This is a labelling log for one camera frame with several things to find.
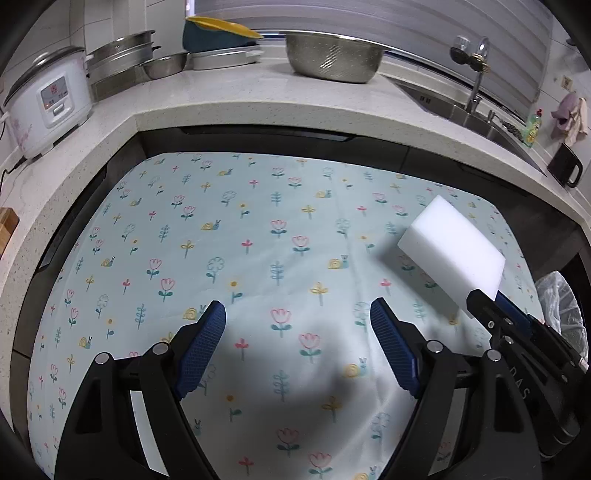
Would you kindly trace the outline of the white melamine sponge block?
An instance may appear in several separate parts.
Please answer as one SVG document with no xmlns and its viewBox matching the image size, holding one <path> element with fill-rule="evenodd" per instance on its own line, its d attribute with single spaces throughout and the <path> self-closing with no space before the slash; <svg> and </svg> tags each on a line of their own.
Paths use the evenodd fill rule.
<svg viewBox="0 0 591 480">
<path fill-rule="evenodd" d="M 443 197 L 433 199 L 402 235 L 399 248 L 460 307 L 479 290 L 494 300 L 506 259 Z"/>
</svg>

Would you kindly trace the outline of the trash bin with plastic liner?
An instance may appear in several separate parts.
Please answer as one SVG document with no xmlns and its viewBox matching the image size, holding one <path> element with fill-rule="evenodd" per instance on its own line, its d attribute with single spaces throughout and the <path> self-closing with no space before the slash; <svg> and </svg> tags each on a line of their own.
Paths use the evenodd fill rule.
<svg viewBox="0 0 591 480">
<path fill-rule="evenodd" d="M 587 330 L 574 291 L 566 279 L 559 271 L 553 271 L 539 279 L 535 285 L 544 320 L 587 361 Z"/>
</svg>

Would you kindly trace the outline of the chrome kitchen faucet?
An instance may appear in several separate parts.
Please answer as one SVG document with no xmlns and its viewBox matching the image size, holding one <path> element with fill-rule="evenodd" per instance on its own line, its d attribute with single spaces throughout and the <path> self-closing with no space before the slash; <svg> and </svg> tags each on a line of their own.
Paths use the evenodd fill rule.
<svg viewBox="0 0 591 480">
<path fill-rule="evenodd" d="M 490 71 L 488 56 L 490 52 L 490 40 L 483 37 L 475 50 L 471 49 L 471 41 L 464 36 L 457 36 L 450 48 L 450 57 L 458 65 L 468 65 L 477 73 L 477 77 L 472 87 L 472 91 L 467 100 L 465 110 L 473 114 L 480 104 L 481 97 L 479 90 L 483 77 Z"/>
</svg>

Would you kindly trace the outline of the floral light blue tablecloth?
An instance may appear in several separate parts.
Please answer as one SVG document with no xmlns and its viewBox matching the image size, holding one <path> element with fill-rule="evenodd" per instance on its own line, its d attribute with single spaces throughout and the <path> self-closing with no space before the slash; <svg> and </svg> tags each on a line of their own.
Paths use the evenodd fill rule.
<svg viewBox="0 0 591 480">
<path fill-rule="evenodd" d="M 55 470 L 67 414 L 93 358 L 137 356 L 196 321 L 228 315 L 182 403 L 224 479 L 375 479 L 414 400 L 370 329 L 388 301 L 426 338 L 479 355 L 488 332 L 398 249 L 436 197 L 506 260 L 500 289 L 540 315 L 500 211 L 462 190 L 352 164 L 232 153 L 149 158 L 106 195 L 45 306 L 28 380 L 28 430 Z"/>
</svg>

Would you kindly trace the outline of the black electric kettle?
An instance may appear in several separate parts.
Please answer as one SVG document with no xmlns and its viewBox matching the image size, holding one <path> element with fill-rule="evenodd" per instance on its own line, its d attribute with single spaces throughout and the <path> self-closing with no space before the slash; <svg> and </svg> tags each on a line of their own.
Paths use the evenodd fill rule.
<svg viewBox="0 0 591 480">
<path fill-rule="evenodd" d="M 570 147 L 561 144 L 548 165 L 548 171 L 562 187 L 575 188 L 581 180 L 583 165 Z"/>
</svg>

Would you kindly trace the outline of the green dish soap bottle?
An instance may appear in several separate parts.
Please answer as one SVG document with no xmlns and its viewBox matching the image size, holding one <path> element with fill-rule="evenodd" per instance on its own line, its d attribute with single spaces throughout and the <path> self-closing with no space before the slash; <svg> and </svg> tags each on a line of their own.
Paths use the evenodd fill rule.
<svg viewBox="0 0 591 480">
<path fill-rule="evenodd" d="M 538 108 L 527 119 L 524 130 L 522 132 L 522 140 L 528 148 L 531 148 L 536 141 L 536 138 L 542 126 L 542 116 L 543 109 Z"/>
</svg>

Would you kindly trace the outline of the stainless steel sink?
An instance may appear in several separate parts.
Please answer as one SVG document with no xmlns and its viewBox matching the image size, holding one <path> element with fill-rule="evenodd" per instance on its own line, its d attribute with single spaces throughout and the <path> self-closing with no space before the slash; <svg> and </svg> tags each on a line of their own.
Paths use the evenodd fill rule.
<svg viewBox="0 0 591 480">
<path fill-rule="evenodd" d="M 391 79 L 391 82 L 423 110 L 488 139 L 545 175 L 544 171 L 524 150 L 518 139 L 502 126 L 502 120 L 495 112 L 491 111 L 487 117 L 479 113 L 469 114 L 457 102 L 443 95 L 400 80 Z"/>
</svg>

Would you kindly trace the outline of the dark sink scrubber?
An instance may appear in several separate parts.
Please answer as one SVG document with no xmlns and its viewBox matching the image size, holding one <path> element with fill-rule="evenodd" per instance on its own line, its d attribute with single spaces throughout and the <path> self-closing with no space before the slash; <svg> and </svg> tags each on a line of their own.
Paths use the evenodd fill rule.
<svg viewBox="0 0 591 480">
<path fill-rule="evenodd" d="M 515 136 L 516 138 L 521 138 L 522 137 L 522 132 L 520 131 L 520 129 L 518 127 L 516 127 L 515 125 L 506 122 L 504 120 L 501 121 L 502 126 L 513 136 Z"/>
</svg>

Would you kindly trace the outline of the hanging purple beige cloths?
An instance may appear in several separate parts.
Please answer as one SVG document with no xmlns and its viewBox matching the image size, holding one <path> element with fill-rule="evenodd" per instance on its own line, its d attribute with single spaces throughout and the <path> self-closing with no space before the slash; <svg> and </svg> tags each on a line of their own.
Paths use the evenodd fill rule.
<svg viewBox="0 0 591 480">
<path fill-rule="evenodd" d="M 584 97 L 570 92 L 551 113 L 554 120 L 552 136 L 573 147 L 588 135 L 588 107 Z"/>
</svg>

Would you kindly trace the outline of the wooden cutting board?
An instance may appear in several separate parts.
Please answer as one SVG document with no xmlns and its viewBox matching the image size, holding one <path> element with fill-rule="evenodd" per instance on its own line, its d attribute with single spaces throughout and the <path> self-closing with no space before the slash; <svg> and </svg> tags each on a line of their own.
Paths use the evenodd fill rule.
<svg viewBox="0 0 591 480">
<path fill-rule="evenodd" d="M 12 208 L 0 208 L 0 255 L 4 254 L 18 224 L 19 217 Z"/>
</svg>

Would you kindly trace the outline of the grey striped window blind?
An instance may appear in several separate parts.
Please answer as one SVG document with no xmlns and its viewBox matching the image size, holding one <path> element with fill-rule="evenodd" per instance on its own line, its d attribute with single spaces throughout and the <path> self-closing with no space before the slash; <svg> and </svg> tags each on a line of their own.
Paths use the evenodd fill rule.
<svg viewBox="0 0 591 480">
<path fill-rule="evenodd" d="M 259 31 L 314 31 L 380 43 L 467 86 L 476 73 L 451 59 L 452 44 L 462 36 L 476 47 L 488 38 L 490 70 L 481 90 L 519 116 L 538 97 L 554 21 L 542 2 L 513 0 L 191 1 L 186 12 Z"/>
</svg>

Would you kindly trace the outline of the small steel bowl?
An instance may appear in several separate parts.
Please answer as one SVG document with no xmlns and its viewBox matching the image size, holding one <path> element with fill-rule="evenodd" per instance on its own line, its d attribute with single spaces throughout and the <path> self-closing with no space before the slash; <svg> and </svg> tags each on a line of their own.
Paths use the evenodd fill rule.
<svg viewBox="0 0 591 480">
<path fill-rule="evenodd" d="M 140 65 L 149 80 L 163 79 L 182 72 L 187 60 L 186 52 L 179 52 L 160 58 L 150 59 Z"/>
</svg>

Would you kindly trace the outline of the stacked steel steamer pots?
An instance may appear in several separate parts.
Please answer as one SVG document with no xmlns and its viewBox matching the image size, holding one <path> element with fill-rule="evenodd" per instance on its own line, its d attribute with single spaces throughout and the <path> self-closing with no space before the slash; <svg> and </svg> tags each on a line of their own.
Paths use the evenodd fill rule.
<svg viewBox="0 0 591 480">
<path fill-rule="evenodd" d="M 86 55 L 86 72 L 91 96 L 98 102 L 139 82 L 140 66 L 153 58 L 154 30 L 129 34 Z"/>
</svg>

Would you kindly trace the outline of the white rice cooker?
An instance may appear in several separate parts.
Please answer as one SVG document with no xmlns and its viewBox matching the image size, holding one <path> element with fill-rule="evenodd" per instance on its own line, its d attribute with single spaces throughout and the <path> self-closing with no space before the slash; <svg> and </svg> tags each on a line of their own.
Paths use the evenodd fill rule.
<svg viewBox="0 0 591 480">
<path fill-rule="evenodd" d="M 44 155 L 87 120 L 93 107 L 85 50 L 67 46 L 44 52 L 14 82 L 1 122 L 10 127 L 27 159 Z"/>
</svg>

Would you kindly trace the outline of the large steel colander bowl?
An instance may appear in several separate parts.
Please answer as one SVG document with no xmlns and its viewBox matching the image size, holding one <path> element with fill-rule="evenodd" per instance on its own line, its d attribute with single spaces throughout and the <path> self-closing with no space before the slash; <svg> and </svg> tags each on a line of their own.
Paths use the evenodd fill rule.
<svg viewBox="0 0 591 480">
<path fill-rule="evenodd" d="M 287 31 L 287 60 L 294 72 L 311 78 L 366 84 L 378 72 L 386 48 L 355 37 Z"/>
</svg>

